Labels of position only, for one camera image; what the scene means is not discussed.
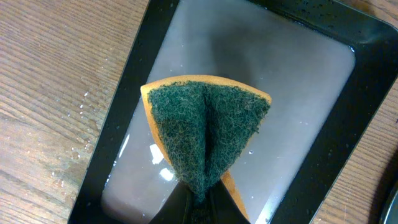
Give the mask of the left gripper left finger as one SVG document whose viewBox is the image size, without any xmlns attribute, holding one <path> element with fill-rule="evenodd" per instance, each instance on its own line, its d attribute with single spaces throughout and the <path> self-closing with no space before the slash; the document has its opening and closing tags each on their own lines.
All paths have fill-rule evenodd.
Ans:
<svg viewBox="0 0 398 224">
<path fill-rule="evenodd" d="M 194 194 L 179 182 L 150 224 L 191 224 Z"/>
</svg>

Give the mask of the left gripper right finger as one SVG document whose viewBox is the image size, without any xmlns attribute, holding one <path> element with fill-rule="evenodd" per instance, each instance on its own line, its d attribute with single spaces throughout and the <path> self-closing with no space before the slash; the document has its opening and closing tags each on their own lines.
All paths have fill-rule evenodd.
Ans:
<svg viewBox="0 0 398 224">
<path fill-rule="evenodd" d="M 221 180 L 209 189 L 207 199 L 211 223 L 249 224 Z"/>
</svg>

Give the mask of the green and orange sponge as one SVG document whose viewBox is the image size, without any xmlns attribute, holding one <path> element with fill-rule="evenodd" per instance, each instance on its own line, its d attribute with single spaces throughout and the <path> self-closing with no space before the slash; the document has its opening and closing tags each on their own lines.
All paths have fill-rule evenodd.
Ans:
<svg viewBox="0 0 398 224">
<path fill-rule="evenodd" d="M 183 219 L 220 222 L 216 206 L 231 200 L 237 221 L 248 215 L 229 168 L 258 132 L 269 94 L 211 75 L 181 75 L 141 86 L 156 145 L 187 193 Z"/>
</svg>

